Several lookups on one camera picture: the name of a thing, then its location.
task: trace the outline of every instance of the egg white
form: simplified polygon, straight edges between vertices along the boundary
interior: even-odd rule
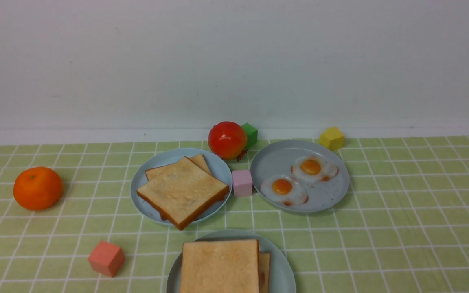
[[[278,179],[285,179],[292,184],[292,190],[290,193],[280,195],[272,190],[272,183]],[[266,198],[268,198],[268,200],[285,206],[297,206],[299,204],[304,204],[309,200],[307,191],[305,191],[301,186],[300,182],[286,175],[274,175],[267,178],[260,185],[260,191]]]
[[[318,174],[307,174],[301,169],[301,164],[306,160],[314,160],[320,164],[321,170]],[[338,174],[338,167],[334,163],[326,162],[322,158],[314,155],[302,156],[294,161],[291,173],[295,178],[308,184],[331,180]]]

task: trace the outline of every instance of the egg yolk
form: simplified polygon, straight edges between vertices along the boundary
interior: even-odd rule
[[[272,191],[279,195],[286,195],[292,190],[292,184],[288,180],[278,179],[272,183]]]
[[[316,175],[322,171],[322,167],[320,166],[318,161],[313,159],[303,161],[300,165],[300,168],[302,169],[302,171],[309,175]]]

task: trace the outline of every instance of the green cube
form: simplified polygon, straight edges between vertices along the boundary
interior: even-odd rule
[[[242,125],[243,131],[247,135],[247,146],[246,148],[250,148],[255,145],[258,141],[258,129],[254,128],[253,125],[246,123]]]

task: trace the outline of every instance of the tomato stem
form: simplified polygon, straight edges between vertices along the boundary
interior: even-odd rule
[[[243,149],[242,152],[238,155],[237,162],[239,162],[249,150],[247,148]]]

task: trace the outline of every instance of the toy block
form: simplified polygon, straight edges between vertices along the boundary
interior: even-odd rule
[[[253,178],[249,170],[235,170],[233,174],[233,194],[235,197],[253,195]]]
[[[343,148],[345,136],[339,131],[336,126],[327,128],[325,132],[320,135],[320,145],[328,148],[331,151],[339,150]]]
[[[242,125],[242,129],[247,135],[246,148],[250,148],[258,142],[258,129],[256,129],[253,125],[249,123]]]
[[[123,265],[125,257],[121,247],[101,241],[88,256],[88,261],[94,271],[113,278]]]

